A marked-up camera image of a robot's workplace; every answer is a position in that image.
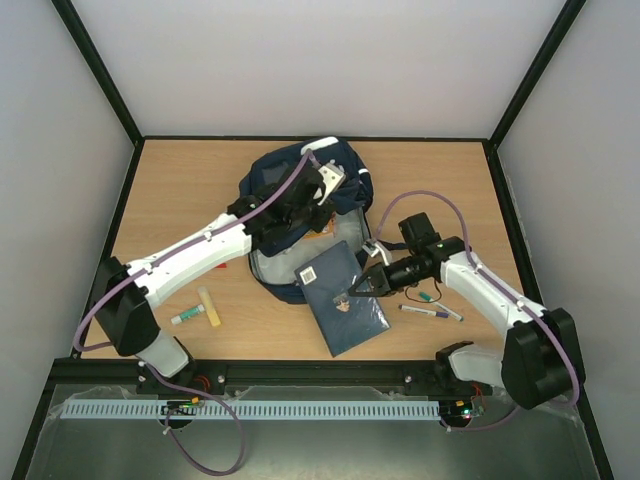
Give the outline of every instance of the wall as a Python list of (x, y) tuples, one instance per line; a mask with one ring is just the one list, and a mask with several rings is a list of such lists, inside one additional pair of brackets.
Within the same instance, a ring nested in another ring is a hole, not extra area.
[(74, 0), (144, 134), (487, 137), (564, 0)]
[(543, 295), (576, 319), (617, 478), (640, 442), (640, 4), (588, 2), (500, 148)]
[(0, 478), (69, 354), (132, 146), (47, 0), (0, 0)]

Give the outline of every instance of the white label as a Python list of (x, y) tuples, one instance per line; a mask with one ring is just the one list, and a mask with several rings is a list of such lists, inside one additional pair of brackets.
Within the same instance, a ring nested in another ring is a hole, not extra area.
[(303, 285), (309, 285), (318, 277), (316, 277), (316, 272), (313, 270), (313, 267), (307, 267), (300, 272), (300, 278), (302, 279)]

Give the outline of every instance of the backpack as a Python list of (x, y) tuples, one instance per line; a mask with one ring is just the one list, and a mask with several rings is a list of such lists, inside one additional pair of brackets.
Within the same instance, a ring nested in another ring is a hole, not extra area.
[[(300, 227), (249, 254), (249, 266), (256, 280), (276, 298), (290, 304), (306, 303), (294, 270), (342, 240), (364, 267), (368, 255), (362, 245), (371, 236), (365, 217), (373, 203), (371, 175), (355, 150), (336, 137), (301, 142), (264, 155), (240, 181), (240, 195), (250, 195), (265, 184), (277, 182), (288, 167), (300, 161), (306, 149), (313, 150), (321, 165), (334, 163), (346, 174), (346, 180), (329, 197), (336, 208), (334, 217), (319, 234)], [(391, 249), (401, 247), (388, 245)]]

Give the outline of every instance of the green glue stick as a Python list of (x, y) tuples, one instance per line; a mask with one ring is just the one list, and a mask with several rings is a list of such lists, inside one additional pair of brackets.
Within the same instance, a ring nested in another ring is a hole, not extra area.
[(457, 314), (456, 312), (454, 312), (453, 310), (451, 310), (449, 307), (442, 305), (440, 302), (436, 302), (433, 300), (433, 298), (431, 298), (429, 295), (427, 295), (424, 292), (420, 292), (418, 295), (420, 295), (420, 297), (422, 297), (423, 299), (425, 299), (427, 302), (432, 303), (433, 305), (435, 305), (436, 307), (440, 307), (442, 310), (444, 310), (445, 312), (447, 312), (449, 315), (451, 315), (453, 318), (455, 318), (456, 320), (458, 320), (459, 322), (464, 320), (464, 317), (462, 315)]
[(191, 317), (200, 315), (202, 312), (204, 312), (204, 305), (200, 304), (196, 307), (190, 308), (189, 310), (182, 312), (180, 315), (176, 315), (171, 319), (171, 323), (173, 323), (174, 325), (179, 325), (185, 320), (190, 319)]

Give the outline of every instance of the tabletop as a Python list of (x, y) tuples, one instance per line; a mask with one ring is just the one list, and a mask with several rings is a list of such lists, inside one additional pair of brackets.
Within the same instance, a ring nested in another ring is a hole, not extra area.
[[(145, 142), (113, 255), (121, 262), (150, 255), (214, 220), (238, 197), (238, 182), (251, 163), (293, 142), (258, 140), (148, 140)], [(417, 189), (447, 196), (462, 211), (471, 245), (497, 275), (520, 290), (500, 207), (479, 142), (350, 142), (369, 169), (375, 190), (367, 219), (378, 225), (384, 209), (399, 194)], [(426, 212), (443, 237), (460, 236), (453, 211), (426, 196), (400, 201), (381, 238), (400, 242), (397, 223)], [(172, 325), (170, 318), (198, 303), (206, 286), (222, 321), (214, 328), (206, 315)], [(404, 295), (380, 299), (391, 329), (337, 357), (338, 360), (432, 359), (443, 347), (462, 340), (499, 348), (497, 331), (464, 298), (441, 285), (442, 303), (463, 322), (398, 310)], [(432, 280), (419, 289), (435, 293)], [(158, 324), (176, 336), (196, 359), (330, 360), (318, 324), (307, 305), (277, 300), (252, 276), (247, 258), (228, 262), (194, 280), (154, 311)], [(92, 322), (87, 345), (106, 336)], [(83, 358), (118, 358), (111, 347)]]

